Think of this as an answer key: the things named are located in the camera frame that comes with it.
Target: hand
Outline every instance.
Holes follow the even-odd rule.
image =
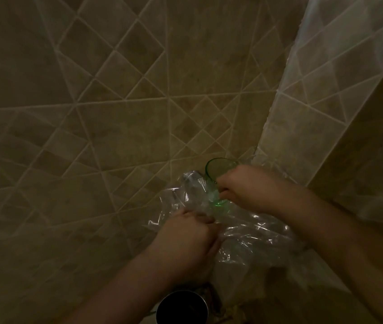
[[[253,212],[277,215],[295,184],[260,166],[239,165],[217,179],[220,199]]]
[[[181,209],[169,218],[145,253],[177,281],[213,258],[221,246],[221,224],[213,217]]]

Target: green glass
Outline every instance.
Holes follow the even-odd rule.
[[[235,160],[227,158],[211,159],[205,166],[206,184],[209,187],[208,197],[214,206],[220,207],[226,200],[219,199],[217,178],[238,166]]]

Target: green rim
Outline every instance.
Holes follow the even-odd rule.
[[[224,158],[224,157],[213,158],[213,159],[211,159],[209,162],[207,162],[206,165],[205,165],[205,174],[206,174],[206,176],[208,176],[208,178],[209,178],[212,182],[214,182],[215,184],[217,184],[217,182],[216,182],[216,181],[215,181],[215,180],[208,174],[208,165],[210,164],[211,161],[216,160],[216,159],[226,159],[226,160],[229,160],[229,161],[231,161],[231,162],[234,162],[236,165],[239,164],[237,161],[235,161],[235,160],[233,160],[233,159]]]

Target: forearm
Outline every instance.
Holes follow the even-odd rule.
[[[277,216],[383,318],[383,236],[301,187],[286,195]]]
[[[60,324],[139,323],[172,284],[161,266],[142,253]]]

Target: clear plastic bag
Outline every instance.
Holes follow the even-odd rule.
[[[261,156],[247,161],[277,171],[280,168]],[[291,229],[280,220],[266,214],[246,211],[230,201],[218,202],[215,183],[190,171],[160,194],[161,211],[151,217],[145,226],[158,231],[166,220],[181,207],[204,212],[225,225],[224,242],[216,261],[248,266],[258,263],[267,266],[287,266],[289,257],[304,246]]]

